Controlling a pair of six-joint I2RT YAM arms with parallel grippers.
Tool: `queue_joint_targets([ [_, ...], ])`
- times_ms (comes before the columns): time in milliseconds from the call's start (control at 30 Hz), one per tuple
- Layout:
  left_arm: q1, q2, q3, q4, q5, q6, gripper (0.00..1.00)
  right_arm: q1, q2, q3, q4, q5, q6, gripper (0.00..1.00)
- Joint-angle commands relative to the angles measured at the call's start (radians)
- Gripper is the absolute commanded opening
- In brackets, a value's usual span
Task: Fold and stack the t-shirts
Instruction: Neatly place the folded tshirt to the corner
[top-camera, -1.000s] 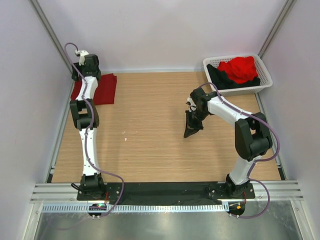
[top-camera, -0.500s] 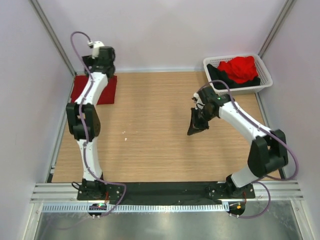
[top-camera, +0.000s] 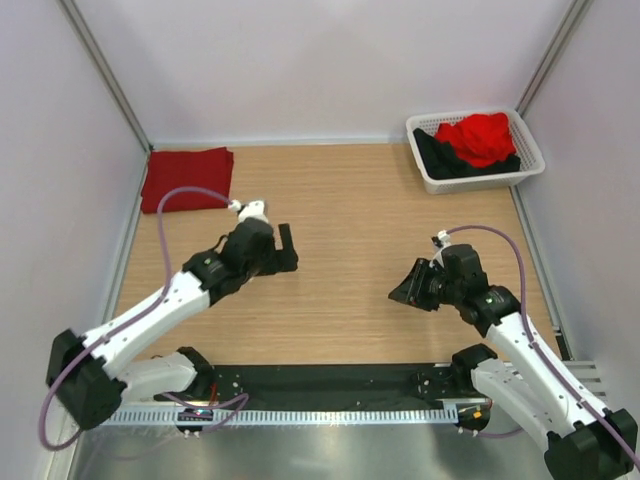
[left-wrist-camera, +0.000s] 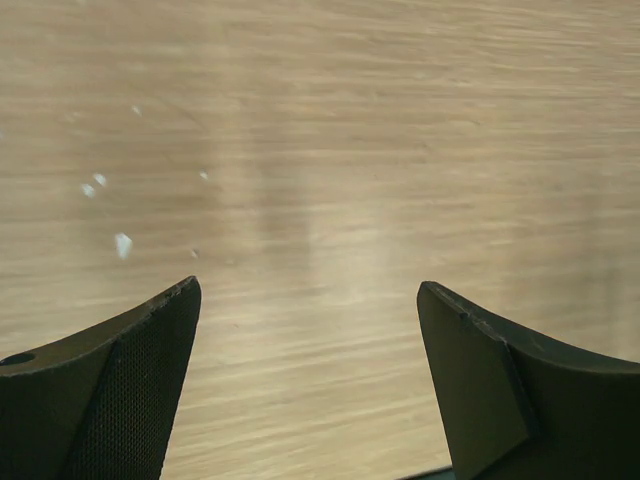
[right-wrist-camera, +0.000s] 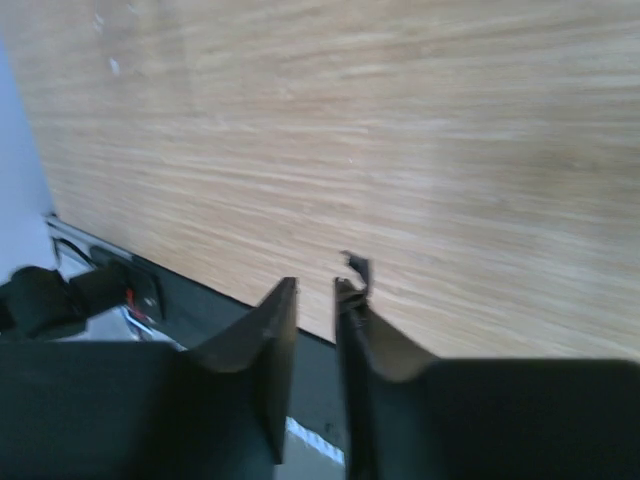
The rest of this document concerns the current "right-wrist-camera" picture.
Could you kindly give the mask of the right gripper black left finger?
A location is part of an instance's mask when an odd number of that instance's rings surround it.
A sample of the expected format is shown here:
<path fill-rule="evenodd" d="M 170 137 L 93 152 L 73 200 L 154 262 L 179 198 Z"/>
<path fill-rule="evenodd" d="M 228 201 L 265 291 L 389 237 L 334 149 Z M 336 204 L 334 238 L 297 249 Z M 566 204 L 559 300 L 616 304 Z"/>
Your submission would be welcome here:
<path fill-rule="evenodd" d="M 191 350 L 1 348 L 5 479 L 270 479 L 284 456 L 297 282 Z"/>

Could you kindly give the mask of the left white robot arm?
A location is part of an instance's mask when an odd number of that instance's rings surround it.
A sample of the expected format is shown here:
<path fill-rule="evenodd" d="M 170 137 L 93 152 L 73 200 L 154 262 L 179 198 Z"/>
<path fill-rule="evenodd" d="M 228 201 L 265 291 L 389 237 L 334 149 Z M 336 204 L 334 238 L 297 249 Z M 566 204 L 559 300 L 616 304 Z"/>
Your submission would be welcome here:
<path fill-rule="evenodd" d="M 90 319 L 133 299 L 123 267 L 108 265 L 65 279 L 28 266 L 1 285 L 1 341 L 51 341 L 86 330 Z"/>

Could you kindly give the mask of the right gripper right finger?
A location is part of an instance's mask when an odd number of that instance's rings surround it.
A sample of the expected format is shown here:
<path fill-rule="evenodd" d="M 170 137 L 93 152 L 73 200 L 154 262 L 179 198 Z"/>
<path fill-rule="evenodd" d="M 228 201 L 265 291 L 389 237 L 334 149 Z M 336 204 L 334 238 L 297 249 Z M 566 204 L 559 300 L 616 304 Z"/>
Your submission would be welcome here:
<path fill-rule="evenodd" d="M 334 282 L 350 479 L 635 479 L 639 365 L 623 359 L 444 358 Z"/>

